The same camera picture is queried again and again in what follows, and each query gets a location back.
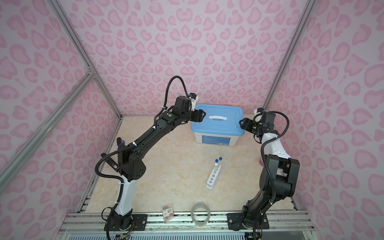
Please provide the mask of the blue bin lid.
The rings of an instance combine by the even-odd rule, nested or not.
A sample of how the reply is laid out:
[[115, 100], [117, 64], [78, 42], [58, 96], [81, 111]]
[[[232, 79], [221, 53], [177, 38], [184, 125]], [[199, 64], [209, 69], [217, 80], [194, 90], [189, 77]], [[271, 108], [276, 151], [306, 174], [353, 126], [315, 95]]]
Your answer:
[[244, 112], [239, 107], [199, 104], [196, 110], [203, 110], [206, 115], [202, 122], [191, 123], [194, 133], [226, 136], [243, 136], [245, 133], [240, 126]]

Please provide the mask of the white plastic storage bin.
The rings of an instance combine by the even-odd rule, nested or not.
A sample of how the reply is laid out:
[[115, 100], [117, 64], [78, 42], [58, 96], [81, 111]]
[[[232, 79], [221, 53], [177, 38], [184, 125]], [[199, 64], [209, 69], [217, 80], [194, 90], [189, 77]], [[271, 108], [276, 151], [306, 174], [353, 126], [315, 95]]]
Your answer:
[[241, 136], [194, 133], [196, 143], [224, 147], [234, 147]]

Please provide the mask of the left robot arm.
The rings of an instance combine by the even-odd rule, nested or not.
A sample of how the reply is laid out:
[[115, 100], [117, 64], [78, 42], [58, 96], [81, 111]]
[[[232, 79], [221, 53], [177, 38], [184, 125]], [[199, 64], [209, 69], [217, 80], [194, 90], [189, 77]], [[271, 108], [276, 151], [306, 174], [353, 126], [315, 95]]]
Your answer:
[[191, 123], [195, 134], [202, 134], [204, 144], [217, 146], [233, 146], [232, 137], [241, 137], [239, 122], [244, 113], [241, 108], [219, 105], [198, 105], [197, 96], [177, 97], [175, 104], [169, 108], [162, 107], [154, 117], [153, 125], [138, 139], [125, 145], [117, 138], [117, 151], [102, 154], [96, 163], [95, 173], [106, 179], [119, 181], [119, 193], [110, 213], [105, 218], [104, 230], [132, 231], [139, 227], [139, 222], [132, 216], [133, 197], [138, 180], [146, 172], [143, 159], [147, 152], [165, 135], [176, 127]]

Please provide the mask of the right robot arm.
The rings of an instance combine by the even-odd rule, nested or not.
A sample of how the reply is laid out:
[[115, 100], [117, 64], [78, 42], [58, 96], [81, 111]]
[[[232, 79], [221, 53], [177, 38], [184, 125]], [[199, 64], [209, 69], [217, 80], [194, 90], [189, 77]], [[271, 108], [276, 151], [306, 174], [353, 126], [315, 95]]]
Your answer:
[[260, 176], [260, 190], [242, 209], [242, 225], [262, 234], [262, 223], [267, 210], [273, 204], [291, 198], [296, 190], [300, 163], [285, 150], [281, 138], [290, 126], [289, 118], [278, 111], [258, 108], [253, 119], [240, 121], [240, 127], [253, 134], [261, 144], [261, 160], [264, 164]]

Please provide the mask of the blue lighter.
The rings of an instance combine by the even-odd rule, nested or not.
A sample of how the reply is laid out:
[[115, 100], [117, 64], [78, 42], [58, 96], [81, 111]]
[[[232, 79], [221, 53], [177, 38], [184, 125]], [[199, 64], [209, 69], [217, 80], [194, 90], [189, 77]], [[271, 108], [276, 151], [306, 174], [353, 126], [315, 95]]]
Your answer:
[[120, 146], [124, 146], [124, 145], [125, 145], [125, 142], [121, 138], [117, 138], [117, 146], [118, 146], [118, 148]]

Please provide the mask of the white test tube rack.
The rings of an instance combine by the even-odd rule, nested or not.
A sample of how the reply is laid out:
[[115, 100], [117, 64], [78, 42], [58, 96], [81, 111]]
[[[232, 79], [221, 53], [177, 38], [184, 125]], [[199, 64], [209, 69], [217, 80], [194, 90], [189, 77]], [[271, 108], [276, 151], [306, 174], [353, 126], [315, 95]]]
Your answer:
[[219, 164], [218, 168], [215, 168], [215, 166], [214, 166], [214, 168], [212, 169], [211, 174], [210, 174], [210, 176], [206, 182], [206, 188], [207, 189], [212, 190], [215, 187], [217, 180], [218, 180], [218, 177], [221, 173], [221, 170], [222, 170], [221, 164]]

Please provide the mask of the small clear slide box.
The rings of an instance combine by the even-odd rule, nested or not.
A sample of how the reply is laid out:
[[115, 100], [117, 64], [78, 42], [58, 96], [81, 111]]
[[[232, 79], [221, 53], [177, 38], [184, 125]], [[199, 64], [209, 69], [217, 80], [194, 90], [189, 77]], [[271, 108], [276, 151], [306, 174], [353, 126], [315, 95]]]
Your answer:
[[164, 205], [162, 209], [163, 219], [168, 222], [174, 218], [174, 211], [172, 204]]

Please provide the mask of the clear tape roll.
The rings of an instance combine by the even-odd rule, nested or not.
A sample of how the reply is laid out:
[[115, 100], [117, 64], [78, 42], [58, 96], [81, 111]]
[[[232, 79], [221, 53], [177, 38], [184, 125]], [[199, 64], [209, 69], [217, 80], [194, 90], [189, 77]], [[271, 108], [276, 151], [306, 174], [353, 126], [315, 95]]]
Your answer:
[[190, 215], [196, 227], [205, 227], [210, 221], [211, 210], [205, 203], [197, 202], [193, 205]]

